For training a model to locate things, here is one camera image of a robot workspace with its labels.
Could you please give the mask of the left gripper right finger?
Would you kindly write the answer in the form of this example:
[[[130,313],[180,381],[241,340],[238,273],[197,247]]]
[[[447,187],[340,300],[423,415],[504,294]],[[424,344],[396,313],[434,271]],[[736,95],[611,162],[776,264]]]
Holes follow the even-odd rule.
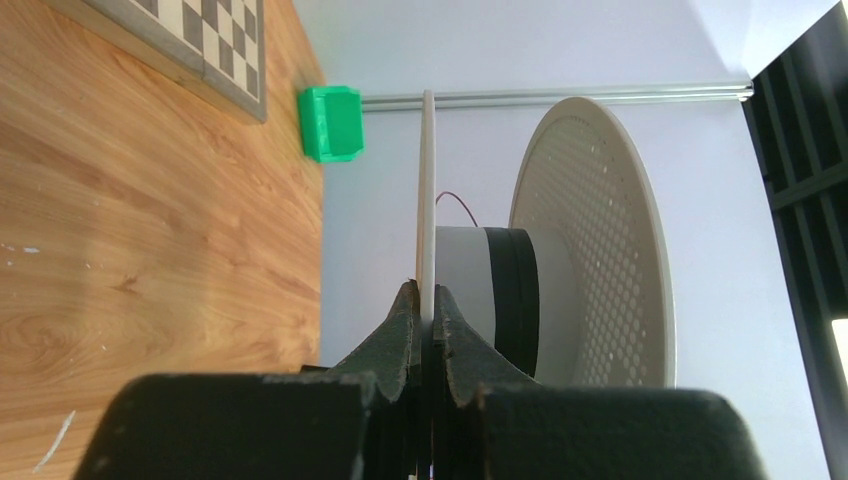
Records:
[[[762,479],[747,425],[702,390],[553,388],[513,366],[435,291],[438,479]]]

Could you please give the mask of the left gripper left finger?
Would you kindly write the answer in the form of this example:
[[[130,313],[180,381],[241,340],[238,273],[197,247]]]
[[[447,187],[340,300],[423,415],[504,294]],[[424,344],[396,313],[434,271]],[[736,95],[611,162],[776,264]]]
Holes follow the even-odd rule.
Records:
[[[78,479],[405,479],[417,466],[419,290],[337,365],[300,373],[157,373],[105,411]]]

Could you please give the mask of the grey cable spool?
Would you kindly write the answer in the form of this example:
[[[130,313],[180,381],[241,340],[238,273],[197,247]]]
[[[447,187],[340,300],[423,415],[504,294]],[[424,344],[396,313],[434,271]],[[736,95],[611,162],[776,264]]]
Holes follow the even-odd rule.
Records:
[[[504,227],[419,209],[422,292],[446,288],[484,344],[552,387],[672,387],[674,302],[658,207],[618,118],[570,97],[524,154]]]

